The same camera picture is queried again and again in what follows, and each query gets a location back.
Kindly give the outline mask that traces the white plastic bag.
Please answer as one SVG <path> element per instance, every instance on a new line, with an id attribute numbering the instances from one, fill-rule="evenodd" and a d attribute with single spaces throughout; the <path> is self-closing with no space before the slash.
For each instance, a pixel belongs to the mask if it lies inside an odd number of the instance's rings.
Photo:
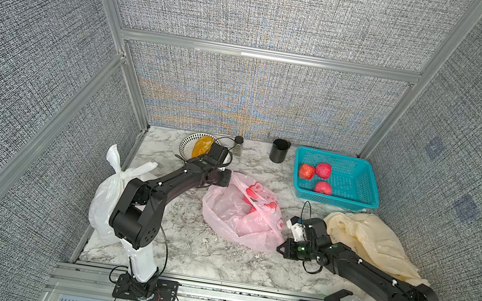
<path id="1" fill-rule="evenodd" d="M 151 172 L 158 167 L 158 163 L 151 161 L 139 167 L 123 170 L 116 144 L 108 149 L 106 161 L 113 168 L 114 174 L 98 186 L 88 211 L 89 223 L 94 228 L 102 246 L 110 246 L 120 242 L 109 221 L 129 181 L 136 178 L 142 179 L 143 177 L 146 177 L 147 180 L 154 179 Z"/>

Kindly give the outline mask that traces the pink plastic bag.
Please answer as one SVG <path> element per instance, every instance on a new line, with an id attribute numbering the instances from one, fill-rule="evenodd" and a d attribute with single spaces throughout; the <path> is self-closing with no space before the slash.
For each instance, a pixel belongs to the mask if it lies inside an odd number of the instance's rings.
<path id="1" fill-rule="evenodd" d="M 251 200 L 246 194 L 246 188 L 255 184 L 263 187 L 258 201 Z M 278 205 L 275 214 L 249 213 L 253 203 L 271 202 Z M 284 220 L 276 194 L 246 174 L 232 173 L 228 187 L 211 186 L 202 203 L 204 221 L 226 240 L 260 252 L 272 252 L 285 241 Z"/>

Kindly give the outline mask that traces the cream banana print plastic bag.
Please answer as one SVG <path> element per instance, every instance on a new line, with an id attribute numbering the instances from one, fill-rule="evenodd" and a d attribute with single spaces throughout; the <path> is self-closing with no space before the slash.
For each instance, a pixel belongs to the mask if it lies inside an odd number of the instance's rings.
<path id="1" fill-rule="evenodd" d="M 324 218 L 332 242 L 342 243 L 360 258 L 410 285 L 428 286 L 410 261 L 396 236 L 378 216 L 370 213 L 334 212 Z"/>

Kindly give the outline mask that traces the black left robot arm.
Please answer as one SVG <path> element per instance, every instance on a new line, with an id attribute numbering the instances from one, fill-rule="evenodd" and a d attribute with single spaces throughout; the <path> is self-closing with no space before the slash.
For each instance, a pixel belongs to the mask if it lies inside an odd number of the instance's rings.
<path id="1" fill-rule="evenodd" d="M 132 279 L 148 284 L 161 272 L 155 265 L 151 244 L 162 229 L 167 205 L 194 188 L 227 187 L 231 179 L 228 166 L 233 159 L 228 148 L 214 143 L 206 154 L 185 160 L 183 166 L 165 176 L 128 182 L 108 224 L 114 235 L 127 244 Z"/>

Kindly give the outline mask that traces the pink red apple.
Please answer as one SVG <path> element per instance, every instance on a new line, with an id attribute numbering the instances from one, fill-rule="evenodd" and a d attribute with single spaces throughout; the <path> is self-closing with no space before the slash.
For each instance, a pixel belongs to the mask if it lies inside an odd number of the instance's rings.
<path id="1" fill-rule="evenodd" d="M 321 193 L 321 194 L 330 196 L 332 194 L 333 189 L 328 182 L 320 181 L 315 184 L 313 191 L 316 193 Z"/>
<path id="2" fill-rule="evenodd" d="M 246 194 L 251 200 L 256 200 L 260 198 L 261 192 L 263 191 L 263 187 L 259 184 L 251 185 L 246 188 Z"/>
<path id="3" fill-rule="evenodd" d="M 271 202 L 268 204 L 259 204 L 253 203 L 251 206 L 249 213 L 255 213 L 257 211 L 264 212 L 266 215 L 273 215 L 277 211 L 278 205 L 276 202 Z"/>

